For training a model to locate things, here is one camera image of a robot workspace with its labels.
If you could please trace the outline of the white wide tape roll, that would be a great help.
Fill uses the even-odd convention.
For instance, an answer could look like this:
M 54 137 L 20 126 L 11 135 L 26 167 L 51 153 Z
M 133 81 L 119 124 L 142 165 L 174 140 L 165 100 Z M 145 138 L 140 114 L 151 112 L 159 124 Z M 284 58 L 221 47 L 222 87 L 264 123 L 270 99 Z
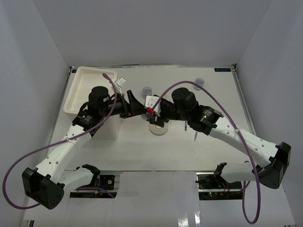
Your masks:
M 167 123 L 164 124 L 164 127 L 160 127 L 158 125 L 150 124 L 149 125 L 149 130 L 152 134 L 161 136 L 164 135 L 168 132 L 169 130 L 169 125 Z

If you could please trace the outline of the clear jar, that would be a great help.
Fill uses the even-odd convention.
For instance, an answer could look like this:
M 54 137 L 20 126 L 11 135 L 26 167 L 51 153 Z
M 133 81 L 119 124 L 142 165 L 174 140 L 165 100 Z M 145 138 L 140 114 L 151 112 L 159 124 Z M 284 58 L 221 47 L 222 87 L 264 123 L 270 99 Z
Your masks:
M 147 96 L 152 96 L 152 88 L 151 87 L 143 87 L 142 88 L 142 97 L 146 98 Z
M 193 85 L 193 88 L 194 88 L 195 90 L 201 90 L 200 87 L 203 87 L 203 86 L 204 86 L 205 81 L 204 81 L 203 78 L 196 78 L 196 79 L 195 79 L 195 83 L 198 84 L 198 86 Z

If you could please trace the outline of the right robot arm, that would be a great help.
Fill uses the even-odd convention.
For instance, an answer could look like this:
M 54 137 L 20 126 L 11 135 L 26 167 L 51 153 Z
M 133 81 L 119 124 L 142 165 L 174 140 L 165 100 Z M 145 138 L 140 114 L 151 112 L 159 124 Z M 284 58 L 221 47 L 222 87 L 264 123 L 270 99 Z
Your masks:
M 247 156 L 251 163 L 220 163 L 210 175 L 199 175 L 200 189 L 223 189 L 231 183 L 255 181 L 271 188 L 279 188 L 289 166 L 291 147 L 285 142 L 276 145 L 250 132 L 234 127 L 221 112 L 200 105 L 194 93 L 181 87 L 172 92 L 172 102 L 158 96 L 146 96 L 145 107 L 153 115 L 151 124 L 164 127 L 170 120 L 185 121 L 196 132 L 219 139 Z

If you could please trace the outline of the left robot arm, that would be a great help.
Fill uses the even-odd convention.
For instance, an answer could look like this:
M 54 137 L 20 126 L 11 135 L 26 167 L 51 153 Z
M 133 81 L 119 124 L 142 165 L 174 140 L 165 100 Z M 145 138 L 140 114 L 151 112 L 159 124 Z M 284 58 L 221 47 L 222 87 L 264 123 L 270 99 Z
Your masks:
M 110 116 L 119 115 L 129 118 L 146 112 L 132 94 L 127 91 L 128 99 L 118 93 L 111 98 L 106 87 L 92 88 L 89 100 L 85 102 L 66 133 L 63 143 L 58 145 L 34 169 L 26 168 L 22 181 L 26 195 L 46 207 L 54 209 L 66 192 L 79 187 L 94 189 L 100 184 L 100 170 L 84 164 L 70 175 L 63 172 L 76 153 L 105 124 Z

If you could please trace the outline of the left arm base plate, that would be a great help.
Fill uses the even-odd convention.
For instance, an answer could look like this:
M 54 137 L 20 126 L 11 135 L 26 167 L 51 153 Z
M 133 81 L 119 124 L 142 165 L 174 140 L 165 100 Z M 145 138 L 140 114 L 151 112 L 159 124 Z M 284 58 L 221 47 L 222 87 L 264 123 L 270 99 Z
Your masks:
M 114 199 L 118 192 L 119 181 L 118 175 L 101 175 L 98 189 L 76 190 L 70 193 L 70 198 Z

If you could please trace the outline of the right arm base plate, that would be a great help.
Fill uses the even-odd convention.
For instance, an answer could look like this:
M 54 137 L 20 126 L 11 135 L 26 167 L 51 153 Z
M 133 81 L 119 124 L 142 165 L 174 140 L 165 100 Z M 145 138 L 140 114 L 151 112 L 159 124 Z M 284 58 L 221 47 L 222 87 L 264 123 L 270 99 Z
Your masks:
M 217 183 L 212 175 L 196 176 L 200 201 L 242 200 L 242 183 Z

